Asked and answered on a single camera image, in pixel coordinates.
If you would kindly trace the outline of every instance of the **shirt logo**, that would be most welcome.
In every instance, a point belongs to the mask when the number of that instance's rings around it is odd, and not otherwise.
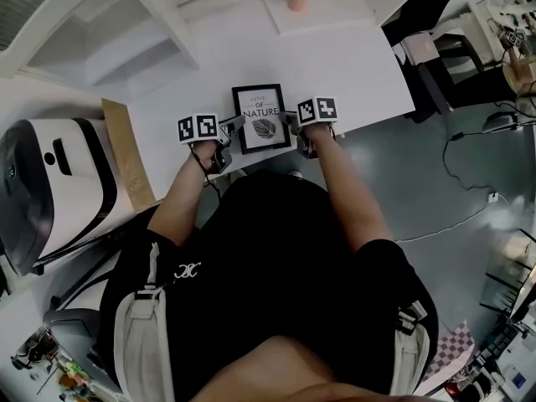
[[[189,264],[189,265],[179,265],[178,267],[184,267],[183,273],[179,275],[177,272],[175,273],[175,278],[188,278],[188,277],[195,277],[198,272],[193,272],[193,269],[197,266],[201,265],[201,262],[198,262],[197,264]]]

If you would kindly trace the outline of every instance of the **concrete floor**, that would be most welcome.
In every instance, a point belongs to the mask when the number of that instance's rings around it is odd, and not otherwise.
[[[463,190],[441,163],[446,126],[459,131],[481,131],[494,105],[460,109],[444,121],[438,115],[416,125],[396,117],[347,133],[340,141],[379,201],[397,240],[411,239],[461,222],[487,203],[487,191]],[[508,201],[525,198],[526,215],[518,224],[531,230],[536,188],[536,163],[531,127],[451,143],[447,162],[466,184],[491,184]],[[323,187],[317,162],[289,152],[246,168],[250,173],[268,168],[278,173],[298,169],[304,178]],[[224,187],[225,181],[219,181]],[[214,209],[212,192],[205,192],[200,210],[202,224]],[[441,320],[441,331],[467,320],[477,342],[491,330],[496,315],[480,307],[485,272],[492,248],[491,222],[504,220],[510,210],[502,200],[475,219],[442,234],[404,243],[410,264],[429,290]]]

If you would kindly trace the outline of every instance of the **black t-shirt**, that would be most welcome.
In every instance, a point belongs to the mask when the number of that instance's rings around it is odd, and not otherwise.
[[[404,252],[375,240],[351,252],[326,191],[268,172],[236,181],[186,249],[145,230],[133,234],[102,302],[100,356],[115,378],[116,309],[140,290],[158,242],[159,283],[185,267],[193,277],[166,288],[167,334],[175,398],[193,398],[222,368],[266,339],[295,338],[318,355],[338,381],[387,394],[394,367],[394,324],[400,307],[418,299],[423,324],[437,341],[434,304]],[[429,359],[436,346],[431,344]]]

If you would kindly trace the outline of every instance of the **picture frame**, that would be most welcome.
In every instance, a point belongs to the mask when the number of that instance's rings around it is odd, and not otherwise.
[[[252,85],[233,88],[234,112],[245,116],[239,130],[243,154],[291,146],[288,125],[279,120],[285,111],[281,85]]]

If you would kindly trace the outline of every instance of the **backpack strap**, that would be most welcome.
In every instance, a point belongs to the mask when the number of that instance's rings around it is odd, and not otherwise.
[[[147,282],[116,313],[114,359],[121,389],[132,402],[175,402],[169,358],[166,292],[157,286],[158,244],[152,244]]]
[[[420,324],[427,316],[419,301],[399,310],[394,326],[394,367],[390,395],[412,394],[420,382],[430,351],[430,337]]]

